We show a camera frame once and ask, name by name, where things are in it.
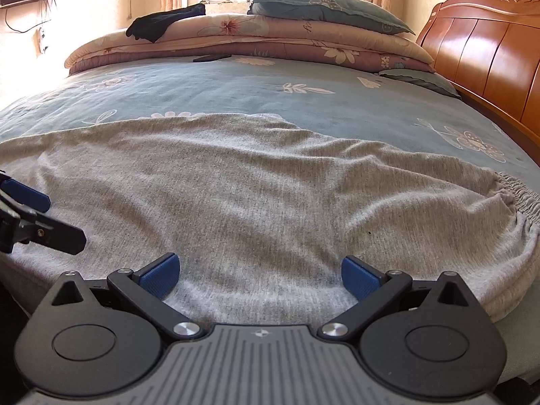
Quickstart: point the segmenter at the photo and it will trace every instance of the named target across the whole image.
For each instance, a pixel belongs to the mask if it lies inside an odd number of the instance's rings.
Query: black cloth
[[[26,393],[23,380],[13,360],[15,341],[28,318],[0,283],[0,404],[12,405]]]
[[[182,7],[181,9],[151,13],[135,19],[126,30],[126,36],[133,35],[135,39],[144,38],[154,43],[163,36],[167,28],[175,21],[200,15],[206,15],[206,8],[202,3]]]
[[[536,393],[531,385],[519,377],[497,385],[495,396],[504,405],[529,405],[536,399]]]

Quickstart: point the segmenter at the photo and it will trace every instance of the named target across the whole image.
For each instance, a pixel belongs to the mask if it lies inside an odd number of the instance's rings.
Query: blue bedsheet
[[[321,63],[246,56],[192,61],[135,61],[68,77],[0,111],[0,141],[139,117],[274,113],[335,137],[452,155],[505,171],[540,192],[536,164],[460,100]]]

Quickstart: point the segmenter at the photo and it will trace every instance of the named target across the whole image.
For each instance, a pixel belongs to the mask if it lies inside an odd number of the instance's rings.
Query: black bracket
[[[177,283],[179,272],[178,256],[168,253],[137,275],[147,289],[163,297]],[[15,361],[28,384],[63,396],[105,394],[146,374],[162,355],[163,342],[205,334],[135,283],[133,274],[122,268],[107,280],[89,282],[76,271],[60,276],[15,346]],[[115,300],[121,309],[103,306],[100,300]]]
[[[345,288],[364,298],[320,327],[320,338],[357,347],[366,370],[413,397],[450,400],[495,388],[506,346],[456,272],[413,282],[354,256],[341,269]]]
[[[0,189],[0,251],[11,254],[17,242],[76,255],[85,248],[86,236],[80,228],[20,204]]]

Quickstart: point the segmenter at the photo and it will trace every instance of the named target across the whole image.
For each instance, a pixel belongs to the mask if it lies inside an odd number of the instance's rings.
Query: bed
[[[534,382],[540,140],[505,103],[513,94],[473,96],[458,77],[470,71],[452,59],[475,60],[456,47],[500,31],[481,29],[467,1],[438,5],[417,45],[240,14],[179,21],[156,44],[120,31],[83,45],[56,89],[0,112],[0,165],[48,193],[88,247],[19,245],[0,256],[2,283],[31,313],[67,269],[103,278],[172,250],[183,271],[166,302],[186,315],[316,326],[354,303],[339,278],[346,254],[420,279],[452,267],[507,343],[501,381]],[[516,25],[540,14],[537,0],[500,1]],[[520,44],[498,49],[524,56]],[[194,62],[209,54],[231,56]],[[514,93],[508,62],[493,59],[489,75]],[[377,74],[432,64],[462,100]]]

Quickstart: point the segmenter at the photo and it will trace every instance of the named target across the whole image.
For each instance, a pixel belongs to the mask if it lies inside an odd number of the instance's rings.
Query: gray pillow
[[[389,35],[414,34],[401,19],[365,0],[253,0],[248,14],[328,21]]]
[[[413,83],[414,85],[430,89],[431,91],[443,94],[444,96],[461,99],[461,96],[457,93],[452,83],[437,73],[421,72],[419,70],[393,69],[383,70],[377,74],[384,78]]]

